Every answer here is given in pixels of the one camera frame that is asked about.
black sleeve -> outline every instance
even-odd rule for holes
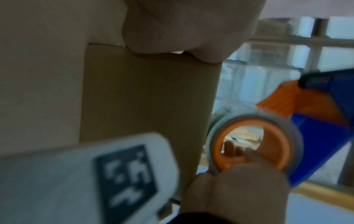
[[[176,216],[168,224],[186,224],[186,223],[215,223],[232,224],[222,218],[210,215],[208,213],[185,213]]]

